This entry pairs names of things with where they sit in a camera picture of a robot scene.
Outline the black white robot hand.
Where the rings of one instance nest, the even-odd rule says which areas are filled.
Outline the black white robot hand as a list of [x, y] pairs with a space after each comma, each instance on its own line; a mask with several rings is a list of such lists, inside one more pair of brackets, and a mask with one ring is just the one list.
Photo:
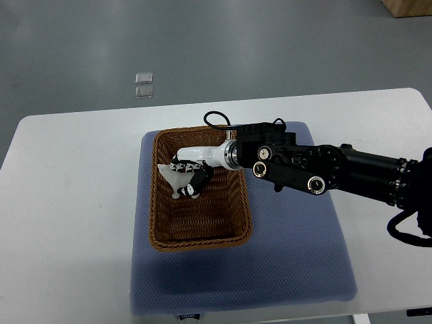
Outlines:
[[182, 189], [183, 196], [198, 198], [214, 175], [214, 169], [222, 167], [230, 171], [242, 167], [237, 159], [237, 144], [227, 139], [219, 146], [191, 146], [181, 148], [168, 165], [182, 173], [194, 172], [190, 183]]

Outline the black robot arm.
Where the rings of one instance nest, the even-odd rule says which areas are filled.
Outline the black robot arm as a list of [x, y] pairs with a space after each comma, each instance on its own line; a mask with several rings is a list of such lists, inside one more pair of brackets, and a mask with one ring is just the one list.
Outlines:
[[387, 224], [393, 238], [431, 247], [431, 149], [421, 161], [364, 153], [349, 144], [299, 145], [284, 120], [272, 123], [213, 126], [234, 131], [236, 148], [226, 157], [255, 177], [315, 196], [341, 190], [396, 206], [401, 211]]

